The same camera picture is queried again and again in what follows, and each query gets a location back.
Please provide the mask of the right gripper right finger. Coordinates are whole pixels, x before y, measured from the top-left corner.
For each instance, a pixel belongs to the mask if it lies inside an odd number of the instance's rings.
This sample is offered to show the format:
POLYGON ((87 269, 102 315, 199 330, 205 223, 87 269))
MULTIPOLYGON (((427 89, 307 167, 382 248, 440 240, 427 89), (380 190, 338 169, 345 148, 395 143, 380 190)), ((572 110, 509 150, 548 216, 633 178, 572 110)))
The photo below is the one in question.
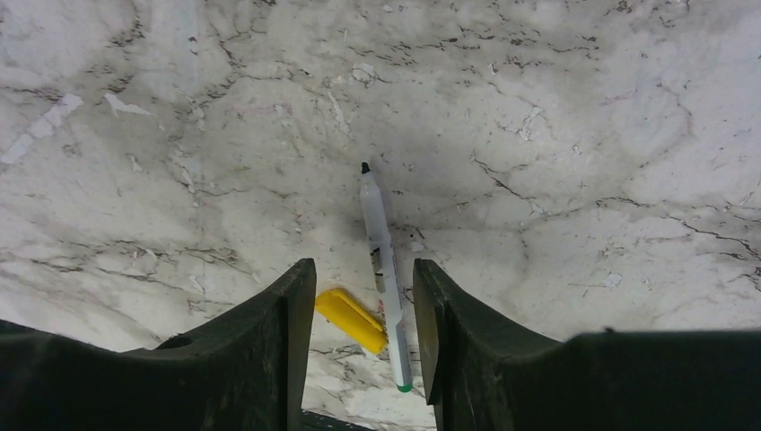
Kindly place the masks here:
POLYGON ((417 259, 426 401, 440 430, 757 430, 756 330, 621 332, 556 341, 417 259))

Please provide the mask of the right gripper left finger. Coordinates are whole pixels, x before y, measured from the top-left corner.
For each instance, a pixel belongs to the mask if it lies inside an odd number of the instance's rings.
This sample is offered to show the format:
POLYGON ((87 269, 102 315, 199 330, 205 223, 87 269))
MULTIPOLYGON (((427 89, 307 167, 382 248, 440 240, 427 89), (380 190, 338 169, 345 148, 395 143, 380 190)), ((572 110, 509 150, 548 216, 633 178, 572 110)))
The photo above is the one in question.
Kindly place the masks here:
POLYGON ((3 321, 4 430, 298 430, 316 291, 301 259, 153 349, 115 352, 3 321))

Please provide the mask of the yellow pen cap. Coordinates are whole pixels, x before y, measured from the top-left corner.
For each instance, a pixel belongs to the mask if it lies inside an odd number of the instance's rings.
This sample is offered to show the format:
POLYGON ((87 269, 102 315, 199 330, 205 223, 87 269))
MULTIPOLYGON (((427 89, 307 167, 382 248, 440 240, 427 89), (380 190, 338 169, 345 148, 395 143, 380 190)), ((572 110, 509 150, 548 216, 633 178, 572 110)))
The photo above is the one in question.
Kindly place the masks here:
POLYGON ((342 287, 317 295, 315 309, 374 355, 388 345, 383 324, 342 287))

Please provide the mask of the white marker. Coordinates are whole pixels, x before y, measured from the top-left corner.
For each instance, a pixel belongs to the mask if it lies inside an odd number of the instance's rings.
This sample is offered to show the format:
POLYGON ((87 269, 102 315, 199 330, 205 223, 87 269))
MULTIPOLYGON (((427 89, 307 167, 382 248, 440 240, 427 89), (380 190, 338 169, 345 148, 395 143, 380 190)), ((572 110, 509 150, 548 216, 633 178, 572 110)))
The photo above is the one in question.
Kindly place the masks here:
POLYGON ((413 389, 413 378, 395 253, 381 189, 367 162, 361 163, 359 197, 373 276, 383 307, 393 380, 399 391, 407 393, 413 389))

